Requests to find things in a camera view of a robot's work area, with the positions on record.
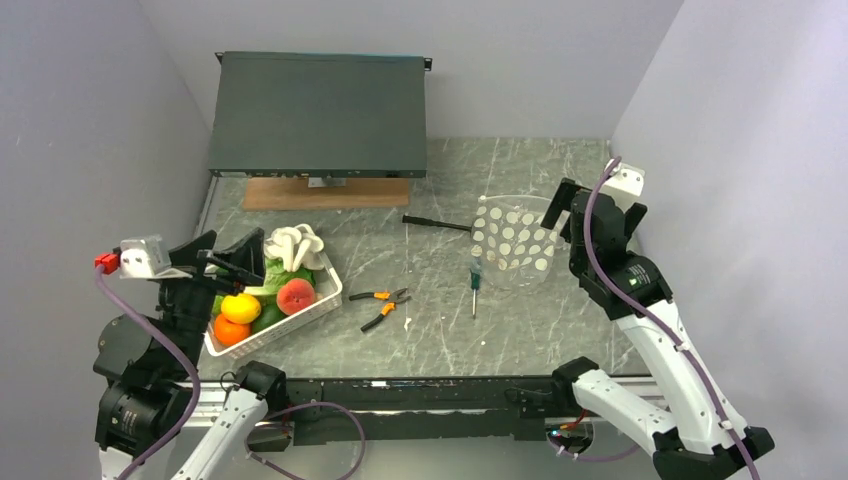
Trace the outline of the yellow lemon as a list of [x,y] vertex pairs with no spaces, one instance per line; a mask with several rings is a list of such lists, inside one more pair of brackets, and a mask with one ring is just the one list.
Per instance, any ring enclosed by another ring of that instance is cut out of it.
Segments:
[[228,321],[240,325],[252,323],[260,316],[261,311],[259,300],[247,293],[225,296],[220,305],[220,313]]

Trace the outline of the green lettuce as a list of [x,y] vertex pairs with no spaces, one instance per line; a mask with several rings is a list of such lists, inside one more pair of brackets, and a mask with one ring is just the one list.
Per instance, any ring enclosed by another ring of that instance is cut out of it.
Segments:
[[314,274],[311,270],[301,266],[294,272],[284,268],[280,259],[265,259],[265,277],[262,286],[246,287],[244,292],[254,297],[275,296],[279,290],[295,278],[300,278],[315,286]]

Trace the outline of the red peach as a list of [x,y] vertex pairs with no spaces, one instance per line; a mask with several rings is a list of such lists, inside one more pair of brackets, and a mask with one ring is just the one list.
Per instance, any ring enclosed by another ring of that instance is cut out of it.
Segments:
[[316,301],[314,286],[303,278],[293,278],[276,295],[277,307],[285,316],[292,316],[312,306]]

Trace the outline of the clear dotted zip bag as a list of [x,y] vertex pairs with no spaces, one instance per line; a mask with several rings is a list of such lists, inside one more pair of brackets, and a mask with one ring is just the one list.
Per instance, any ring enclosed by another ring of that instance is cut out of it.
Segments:
[[549,205],[548,199],[533,195],[479,196],[471,227],[471,271],[504,290],[543,283],[564,246],[560,231],[568,219],[563,212],[553,227],[544,228]]

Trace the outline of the white perforated plastic basket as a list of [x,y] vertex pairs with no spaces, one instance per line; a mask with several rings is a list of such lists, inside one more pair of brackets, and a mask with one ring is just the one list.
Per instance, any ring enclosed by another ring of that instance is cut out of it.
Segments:
[[340,308],[342,305],[341,294],[343,292],[341,279],[332,265],[330,258],[324,252],[320,252],[317,258],[323,265],[323,269],[318,270],[314,274],[314,290],[317,298],[312,305],[290,316],[281,318],[273,325],[269,325],[256,334],[252,334],[232,345],[224,345],[215,337],[214,319],[212,319],[204,337],[206,351],[213,357],[226,357],[233,360],[239,359],[282,339],[284,336]]

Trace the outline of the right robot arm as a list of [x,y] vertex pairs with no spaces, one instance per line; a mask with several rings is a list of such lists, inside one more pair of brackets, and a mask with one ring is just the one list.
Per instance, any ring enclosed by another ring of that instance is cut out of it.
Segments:
[[563,179],[541,222],[570,246],[569,270],[636,347],[667,407],[658,408],[614,381],[586,357],[552,374],[557,411],[597,414],[651,457],[662,479],[727,479],[775,448],[764,427],[751,426],[721,392],[684,327],[659,267],[628,247],[646,206],[622,210],[599,187]]

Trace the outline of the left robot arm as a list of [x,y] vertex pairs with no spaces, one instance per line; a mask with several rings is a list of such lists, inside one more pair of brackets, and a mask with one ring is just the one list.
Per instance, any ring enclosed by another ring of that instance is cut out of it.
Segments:
[[[125,239],[94,262],[95,283],[120,310],[98,339],[93,370],[107,387],[95,441],[105,479],[140,479],[146,461],[182,429],[200,400],[197,370],[216,296],[260,286],[265,232],[255,228],[223,250],[209,230],[169,249],[159,235]],[[156,316],[140,314],[104,278],[157,284]]]

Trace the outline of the orange fruit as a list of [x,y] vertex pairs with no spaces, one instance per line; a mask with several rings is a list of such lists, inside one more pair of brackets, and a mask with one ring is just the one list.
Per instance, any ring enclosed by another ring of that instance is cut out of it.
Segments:
[[219,314],[213,322],[214,338],[225,348],[236,345],[252,334],[250,324],[239,324]]

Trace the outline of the wooden board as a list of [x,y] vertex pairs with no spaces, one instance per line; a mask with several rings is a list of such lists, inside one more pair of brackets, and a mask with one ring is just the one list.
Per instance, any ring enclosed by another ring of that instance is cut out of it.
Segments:
[[242,202],[245,211],[302,211],[392,208],[409,204],[407,179],[352,178],[344,186],[309,187],[307,179],[252,178]]

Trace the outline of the dark green rack server box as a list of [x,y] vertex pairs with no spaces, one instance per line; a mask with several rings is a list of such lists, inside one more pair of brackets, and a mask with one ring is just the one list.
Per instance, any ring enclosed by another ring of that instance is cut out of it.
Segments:
[[425,177],[431,58],[269,51],[216,57],[212,175]]

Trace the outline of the green handled screwdriver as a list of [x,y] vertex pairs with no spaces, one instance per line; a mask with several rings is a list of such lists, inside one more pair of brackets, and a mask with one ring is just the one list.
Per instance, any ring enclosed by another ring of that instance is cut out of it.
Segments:
[[470,272],[470,288],[472,292],[471,315],[475,319],[477,315],[477,298],[480,290],[481,281],[481,261],[479,257],[473,257],[469,267]]

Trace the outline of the orange handled pliers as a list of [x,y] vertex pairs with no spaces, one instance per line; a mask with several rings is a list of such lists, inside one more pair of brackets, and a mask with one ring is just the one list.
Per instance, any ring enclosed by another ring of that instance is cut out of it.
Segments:
[[407,288],[401,288],[395,291],[374,291],[356,293],[348,296],[349,301],[357,301],[363,299],[377,299],[383,302],[380,313],[372,320],[360,327],[362,333],[366,333],[379,325],[392,311],[397,308],[398,304],[402,304],[411,299],[408,295]]

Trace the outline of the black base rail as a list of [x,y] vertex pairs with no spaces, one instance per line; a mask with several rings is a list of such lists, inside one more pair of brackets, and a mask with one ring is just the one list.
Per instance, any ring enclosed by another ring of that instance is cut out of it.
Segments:
[[536,441],[581,412],[557,398],[549,375],[290,378],[289,404],[305,410],[261,423],[297,446],[356,440],[510,437]]

